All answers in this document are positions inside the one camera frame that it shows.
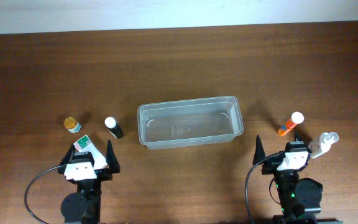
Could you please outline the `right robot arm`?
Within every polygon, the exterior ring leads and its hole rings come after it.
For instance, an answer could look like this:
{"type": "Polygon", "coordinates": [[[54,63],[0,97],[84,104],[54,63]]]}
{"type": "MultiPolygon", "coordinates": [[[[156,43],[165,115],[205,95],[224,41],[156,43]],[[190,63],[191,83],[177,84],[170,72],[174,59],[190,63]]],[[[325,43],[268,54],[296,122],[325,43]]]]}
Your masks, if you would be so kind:
{"type": "Polygon", "coordinates": [[[307,167],[311,149],[298,137],[288,142],[283,151],[266,156],[260,137],[256,137],[252,164],[262,166],[263,175],[273,175],[281,215],[274,215],[272,223],[316,223],[321,211],[323,185],[299,176],[307,167]]]}

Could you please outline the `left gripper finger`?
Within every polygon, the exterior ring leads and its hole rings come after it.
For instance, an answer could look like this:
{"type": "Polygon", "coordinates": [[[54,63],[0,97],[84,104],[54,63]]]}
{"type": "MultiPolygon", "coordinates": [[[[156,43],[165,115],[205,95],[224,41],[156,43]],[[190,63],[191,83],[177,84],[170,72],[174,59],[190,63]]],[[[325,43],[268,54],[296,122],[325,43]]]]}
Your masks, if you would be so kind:
{"type": "Polygon", "coordinates": [[[70,146],[68,152],[65,154],[65,156],[62,159],[62,161],[60,162],[60,165],[68,164],[71,161],[74,153],[75,153],[75,146],[72,144],[70,146]]]}
{"type": "Polygon", "coordinates": [[[106,148],[106,163],[108,164],[111,173],[120,173],[120,165],[110,139],[108,140],[106,148]]]}

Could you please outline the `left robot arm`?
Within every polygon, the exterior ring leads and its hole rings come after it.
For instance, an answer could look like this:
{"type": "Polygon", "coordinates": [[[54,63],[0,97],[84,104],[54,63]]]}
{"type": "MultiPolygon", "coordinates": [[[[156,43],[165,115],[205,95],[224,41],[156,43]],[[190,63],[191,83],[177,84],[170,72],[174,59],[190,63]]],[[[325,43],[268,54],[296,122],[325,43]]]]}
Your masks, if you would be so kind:
{"type": "Polygon", "coordinates": [[[59,163],[58,173],[76,185],[76,192],[67,195],[61,204],[65,223],[100,222],[102,183],[111,181],[112,175],[121,171],[110,140],[105,161],[107,167],[95,169],[93,155],[90,152],[76,152],[72,145],[59,163]]]}

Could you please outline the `orange tube white cap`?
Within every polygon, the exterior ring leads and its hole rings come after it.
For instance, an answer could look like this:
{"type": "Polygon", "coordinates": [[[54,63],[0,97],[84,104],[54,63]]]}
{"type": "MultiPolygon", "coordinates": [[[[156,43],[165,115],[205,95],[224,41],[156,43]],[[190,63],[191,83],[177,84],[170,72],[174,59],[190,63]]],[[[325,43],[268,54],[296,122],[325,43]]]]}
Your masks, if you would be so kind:
{"type": "Polygon", "coordinates": [[[279,136],[287,135],[292,129],[304,121],[305,117],[301,112],[294,112],[290,118],[277,131],[279,136]]]}

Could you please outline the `white translucent spray bottle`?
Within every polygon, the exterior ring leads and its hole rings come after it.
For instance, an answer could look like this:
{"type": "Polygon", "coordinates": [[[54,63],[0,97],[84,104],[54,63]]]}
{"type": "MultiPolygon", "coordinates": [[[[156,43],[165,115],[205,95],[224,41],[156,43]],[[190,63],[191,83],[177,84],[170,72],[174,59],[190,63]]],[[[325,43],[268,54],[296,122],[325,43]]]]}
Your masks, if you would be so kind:
{"type": "Polygon", "coordinates": [[[339,135],[335,132],[324,132],[322,133],[317,139],[312,140],[309,143],[309,148],[311,149],[311,155],[310,157],[312,159],[315,159],[324,153],[328,152],[331,148],[331,146],[338,142],[339,135]]]}

